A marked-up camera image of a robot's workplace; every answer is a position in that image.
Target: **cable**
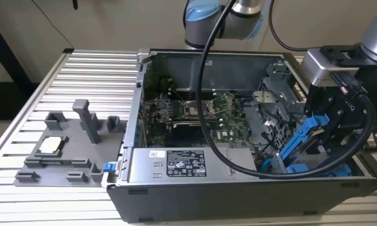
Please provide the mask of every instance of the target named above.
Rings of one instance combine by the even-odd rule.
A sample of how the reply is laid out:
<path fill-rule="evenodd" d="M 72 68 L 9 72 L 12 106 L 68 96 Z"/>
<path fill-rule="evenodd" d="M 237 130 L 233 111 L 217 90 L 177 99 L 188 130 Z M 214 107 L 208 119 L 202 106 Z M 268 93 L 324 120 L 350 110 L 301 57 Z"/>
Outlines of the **cable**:
<path fill-rule="evenodd" d="M 284 119 L 280 119 L 272 112 L 266 109 L 262 103 L 258 103 L 260 110 L 262 111 L 264 114 L 269 115 L 276 121 L 280 121 L 281 123 L 286 124 L 288 126 L 293 126 L 292 124 L 294 123 L 293 121 L 286 121 Z"/>
<path fill-rule="evenodd" d="M 212 140 L 210 134 L 209 134 L 209 130 L 206 127 L 206 122 L 205 122 L 205 118 L 204 118 L 204 111 L 202 111 L 202 104 L 201 104 L 201 87 L 202 87 L 202 76 L 204 76 L 204 67 L 205 67 L 205 61 L 206 61 L 206 56 L 210 50 L 210 46 L 214 40 L 214 37 L 217 35 L 217 32 L 221 28 L 221 24 L 224 22 L 224 19 L 228 16 L 229 10 L 232 9 L 232 6 L 234 4 L 236 0 L 229 0 L 229 3 L 226 5 L 226 8 L 224 9 L 221 16 L 216 22 L 214 28 L 210 32 L 205 47 L 204 47 L 204 51 L 201 54 L 201 61 L 200 61 L 200 70 L 198 70 L 198 79 L 197 79 L 197 86 L 196 86 L 196 104 L 197 104 L 197 111 L 198 111 L 198 119 L 200 119 L 200 125 L 201 125 L 201 129 L 202 129 L 202 133 L 206 139 L 206 142 L 210 146 L 210 149 L 214 153 L 214 155 L 218 157 L 218 159 L 222 161 L 222 163 L 225 163 L 225 165 L 228 167 L 230 167 L 234 171 L 244 173 L 249 176 L 254 176 L 254 177 L 262 177 L 262 178 L 268 178 L 268 179 L 298 179 L 298 178 L 306 178 L 306 177 L 313 177 L 313 176 L 318 176 L 322 173 L 325 173 L 326 171 L 334 169 L 336 167 L 338 167 L 341 164 L 344 164 L 344 162 L 360 151 L 361 147 L 364 146 L 366 139 L 370 136 L 370 132 L 373 129 L 373 126 L 376 124 L 376 110 L 374 110 L 374 106 L 369 100 L 369 98 L 366 97 L 365 94 L 358 94 L 356 96 L 356 99 L 358 100 L 358 102 L 362 104 L 362 106 L 365 107 L 366 110 L 366 117 L 365 117 L 365 127 L 360 133 L 360 137 L 358 139 L 354 141 L 354 143 L 352 143 L 352 146 L 349 147 L 348 151 L 344 153 L 342 156 L 340 156 L 333 162 L 330 162 L 329 164 L 324 165 L 324 166 L 318 166 L 317 168 L 314 168 L 313 170 L 308 170 L 305 172 L 298 172 L 298 173 L 290 173 L 290 174 L 274 174 L 274 173 L 262 173 L 262 172 L 257 172 L 252 169 L 246 169 L 238 165 L 236 165 L 225 156 L 224 154 L 220 152 L 217 146 L 214 145 L 214 142 Z"/>
<path fill-rule="evenodd" d="M 266 159 L 262 163 L 262 166 L 261 166 L 261 171 L 264 172 L 265 171 L 265 168 L 266 168 L 266 165 L 270 163 L 272 159 Z"/>
<path fill-rule="evenodd" d="M 46 20 L 49 21 L 52 27 L 56 29 L 56 31 L 58 32 L 58 34 L 62 36 L 62 38 L 65 39 L 65 41 L 69 43 L 70 47 L 74 48 L 73 44 L 70 44 L 69 40 L 66 39 L 65 35 L 58 31 L 58 29 L 56 28 L 54 24 L 52 23 L 49 17 L 46 16 L 46 14 L 44 13 L 42 9 L 38 7 L 37 3 L 34 2 L 34 0 L 30 0 L 33 2 L 33 4 L 36 5 L 36 7 L 38 8 L 38 10 L 41 11 L 42 15 L 45 16 Z"/>
<path fill-rule="evenodd" d="M 184 11 L 182 11 L 182 26 L 184 29 L 186 28 L 186 11 L 188 11 L 188 6 L 189 6 L 189 0 L 186 1 L 186 4 L 184 6 Z"/>
<path fill-rule="evenodd" d="M 281 39 L 277 36 L 274 26 L 272 24 L 272 9 L 273 9 L 273 6 L 274 6 L 274 2 L 276 2 L 276 0 L 270 0 L 269 11 L 268 11 L 268 15 L 269 15 L 269 17 L 268 17 L 268 24 L 269 24 L 269 29 L 270 29 L 272 36 L 274 37 L 277 43 L 281 45 L 281 47 L 284 47 L 285 49 L 288 49 L 290 51 L 294 51 L 294 52 L 304 52 L 304 51 L 308 51 L 310 48 L 320 48 L 320 47 L 296 48 L 296 47 L 288 46 L 281 41 Z"/>

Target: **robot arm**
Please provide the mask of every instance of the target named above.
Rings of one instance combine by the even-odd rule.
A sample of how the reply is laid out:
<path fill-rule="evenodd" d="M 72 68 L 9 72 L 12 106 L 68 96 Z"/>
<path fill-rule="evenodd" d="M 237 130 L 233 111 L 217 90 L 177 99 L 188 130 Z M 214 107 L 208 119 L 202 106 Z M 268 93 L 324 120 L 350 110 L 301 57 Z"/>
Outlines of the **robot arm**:
<path fill-rule="evenodd" d="M 202 49 L 225 6 L 218 0 L 189 0 L 185 12 L 185 43 Z M 254 37 L 262 23 L 258 0 L 237 0 L 218 31 L 218 39 L 244 40 Z"/>

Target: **white label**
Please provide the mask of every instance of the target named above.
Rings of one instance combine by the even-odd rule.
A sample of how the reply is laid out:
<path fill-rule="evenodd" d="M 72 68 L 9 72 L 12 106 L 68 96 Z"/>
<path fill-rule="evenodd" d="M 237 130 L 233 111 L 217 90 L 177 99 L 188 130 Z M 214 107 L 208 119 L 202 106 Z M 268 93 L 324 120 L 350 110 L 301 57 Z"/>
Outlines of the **white label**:
<path fill-rule="evenodd" d="M 165 151 L 149 151 L 149 157 L 150 158 L 164 158 L 166 155 L 166 152 Z"/>

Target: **blue drive bracket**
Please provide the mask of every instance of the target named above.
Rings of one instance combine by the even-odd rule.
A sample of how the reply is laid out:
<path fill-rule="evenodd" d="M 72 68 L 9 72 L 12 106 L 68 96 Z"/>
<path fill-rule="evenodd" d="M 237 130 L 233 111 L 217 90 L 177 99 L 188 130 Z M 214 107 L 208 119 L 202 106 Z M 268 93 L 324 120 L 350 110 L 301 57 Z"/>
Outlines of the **blue drive bracket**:
<path fill-rule="evenodd" d="M 298 130 L 296 131 L 292 139 L 286 143 L 285 147 L 280 152 L 281 160 L 284 161 L 290 153 L 294 151 L 296 147 L 308 140 L 309 132 L 321 126 L 325 126 L 329 122 L 329 118 L 326 115 L 313 115 L 312 117 L 306 118 L 300 126 Z"/>
<path fill-rule="evenodd" d="M 286 172 L 288 173 L 300 173 L 300 172 L 305 172 L 308 171 L 309 168 L 306 166 L 306 164 L 300 163 L 300 164 L 292 164 L 286 167 Z M 342 166 L 340 166 L 338 168 L 336 168 L 333 171 L 321 174 L 318 177 L 349 177 L 352 176 L 352 170 L 348 166 L 348 164 L 344 164 Z"/>

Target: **blue latch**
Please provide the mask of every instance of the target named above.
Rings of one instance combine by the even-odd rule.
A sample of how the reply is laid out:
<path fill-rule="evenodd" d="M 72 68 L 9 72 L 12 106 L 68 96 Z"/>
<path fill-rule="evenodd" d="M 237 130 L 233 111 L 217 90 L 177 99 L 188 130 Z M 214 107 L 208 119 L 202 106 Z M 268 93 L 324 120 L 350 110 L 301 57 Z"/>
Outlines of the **blue latch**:
<path fill-rule="evenodd" d="M 108 162 L 102 165 L 102 171 L 108 173 L 116 173 L 117 162 Z"/>
<path fill-rule="evenodd" d="M 313 115 L 312 117 L 306 118 L 298 130 L 296 131 L 296 134 L 293 135 L 292 139 L 289 140 L 278 154 L 282 161 L 290 155 L 296 147 L 308 140 L 310 130 L 316 127 L 325 126 L 328 122 L 329 118 L 326 117 L 326 115 Z"/>

